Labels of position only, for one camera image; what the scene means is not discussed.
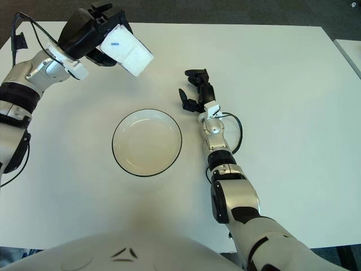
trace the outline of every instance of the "white table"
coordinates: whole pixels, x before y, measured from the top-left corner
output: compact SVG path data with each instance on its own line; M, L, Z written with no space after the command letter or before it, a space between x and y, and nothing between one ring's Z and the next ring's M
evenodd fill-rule
M334 40L333 42L361 78L361 41Z
M42 25L57 37L64 23ZM196 98L184 75L191 68L207 68L222 109L243 122L235 158L256 188L262 214L310 247L361 243L361 80L321 28L131 26L155 55L139 78L84 59L86 80L53 85L39 102L29 163L1 190L1 246L49 248L143 227L234 251L226 227L212 216L197 115L183 111L178 96L182 88ZM20 61L39 46L29 24L18 31L30 47L19 51ZM4 78L9 41L0 59ZM150 178L123 171L111 149L120 120L142 108L167 112L183 134L177 161ZM225 126L234 146L236 124Z

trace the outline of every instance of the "black wire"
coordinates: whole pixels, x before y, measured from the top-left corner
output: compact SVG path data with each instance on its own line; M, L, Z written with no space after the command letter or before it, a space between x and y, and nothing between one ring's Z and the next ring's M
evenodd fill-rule
M54 60L55 62L57 62L59 65L61 65L61 66L65 69L64 65L62 64L62 62L60 62L60 61L58 61L57 59L55 59L52 55L50 55L50 54L44 49L43 44L41 44L40 39L39 39L39 36L38 36L38 33L36 32L36 29L35 29L35 27L34 27L34 22L31 21L30 23L31 23L31 25L32 25L32 27L33 27L36 40L38 41L38 43L39 43L41 49L44 51L44 53L47 54L47 55L49 56L49 58L51 58L52 60ZM75 78L76 80L80 80L80 79L76 78L75 75L73 75L70 71L68 71L68 73L69 73L73 78Z
M210 179L209 179L209 177L208 177L208 174L207 174L208 169L209 169L209 167L207 167L207 168L205 169L205 176L207 177L208 182L209 182L210 184L212 184L212 182L210 181Z
M228 112L223 112L223 113L225 114L225 116L219 116L219 117L214 117L214 118L215 118L215 119L220 119L221 117L229 117L229 116L232 116L232 117L237 121L237 124L238 124L238 127L239 127L239 133L240 133L240 135L239 135L239 139L238 139L238 144L237 144L237 146L235 147L235 149L232 151L232 154L235 154L236 152L238 152L238 150L239 150L239 148L240 148L240 146L241 146L241 144L242 144L242 139L243 139L242 123L241 123L241 121L238 119L237 116L235 116L235 115L233 115L233 114L231 114L231 113L228 113ZM210 179L209 179L209 177L208 177L208 174L207 174L208 169L209 169L209 167L207 167L207 168L205 169L205 176L207 177L208 182L209 182L210 184L212 184L212 182L210 181Z
M38 41L41 49L44 51L45 54L47 54L49 56L49 58L51 58L52 60L54 60L55 62L59 63L62 67L63 67L63 64L58 61L57 59L55 59L52 55L50 55L43 47L43 44L41 44L40 40L39 40L39 36L38 36L38 33L36 32L36 29L34 27L34 23L33 22L30 22L32 27L33 27L33 30L34 30L34 34L35 34L35 37L36 37L36 40Z
M27 159L25 160L25 163L23 165L23 167L21 168L21 170L17 173L17 175L15 175L12 179L10 179L9 181L7 181L6 183L4 183L3 185L1 185L0 187L6 186L8 183L12 182L17 176L20 175L20 173L24 170L25 166L28 163L29 160L29 154L30 154L30 142L28 144L28 155L27 155Z
M235 154L236 152L238 152L241 144L242 144L242 139L243 139L243 128L242 128L242 123L241 121L238 119L237 116L231 114L231 113L228 113L228 112L223 112L224 114L226 114L224 117L228 117L228 116L232 116L236 121L237 121L237 124L238 124L238 127L239 127L239 140L238 140L238 144L237 146L235 147L235 149L232 151L232 154Z
M41 27L41 25L39 25L33 18L31 18L29 15L23 13L23 12L17 12L14 16L14 19L12 21L12 26L11 26L11 52L12 52L12 66L15 66L16 64L16 47L15 47L15 37L16 37L16 22L19 19L23 19L23 20L27 20L32 24L32 27L35 31L35 28L33 26L36 25L37 28L39 28L41 31L43 31L43 33L56 45L59 45L59 43L49 34L46 32L46 30L44 28Z

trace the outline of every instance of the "gray floor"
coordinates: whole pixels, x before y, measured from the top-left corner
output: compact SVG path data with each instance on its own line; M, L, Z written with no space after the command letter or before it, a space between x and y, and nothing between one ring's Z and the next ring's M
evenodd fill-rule
M66 21L74 9L86 8L91 2L93 1L2 0L0 46L10 36L11 21L16 11L23 11L38 21ZM352 1L348 0L113 1L116 2L124 8L130 22L313 25L323 27L332 40L361 40L361 7L351 8ZM351 248L358 269L361 270L361 245ZM4 251L5 248L0 248L0 261ZM340 265L336 248L318 248L314 252ZM235 255L228 253L225 256L237 261Z

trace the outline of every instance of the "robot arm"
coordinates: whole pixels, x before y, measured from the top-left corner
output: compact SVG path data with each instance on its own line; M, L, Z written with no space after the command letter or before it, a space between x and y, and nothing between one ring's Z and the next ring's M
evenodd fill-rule
M16 18L29 20L33 27L36 23L21 12ZM83 56L100 66L117 63L96 47L118 24L132 33L124 10L113 8L111 3L93 3L88 10L80 8L66 23L58 42L49 41L33 59L13 66L0 86L0 179L3 173L12 172L20 165L29 146L27 128L32 113L49 86L70 76L84 79L88 72L78 60ZM17 43L16 39L12 43L14 59L16 49L20 48L15 47Z
M179 90L183 109L197 111L211 178L213 216L226 224L245 270L344 270L318 257L275 220L260 215L257 193L224 139L222 112L206 70L186 71L199 103Z

